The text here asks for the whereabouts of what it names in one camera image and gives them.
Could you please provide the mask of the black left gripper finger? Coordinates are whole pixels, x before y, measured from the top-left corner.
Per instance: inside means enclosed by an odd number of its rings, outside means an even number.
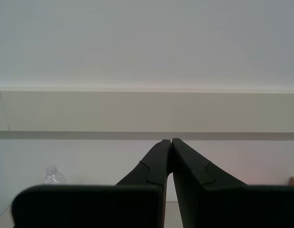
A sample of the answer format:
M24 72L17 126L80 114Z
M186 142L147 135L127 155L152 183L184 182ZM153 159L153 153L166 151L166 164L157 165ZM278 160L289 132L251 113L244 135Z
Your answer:
M171 141L155 144L116 185L39 185L18 194L17 228L162 228Z
M294 186L247 185L172 140L173 179L185 228L294 228Z

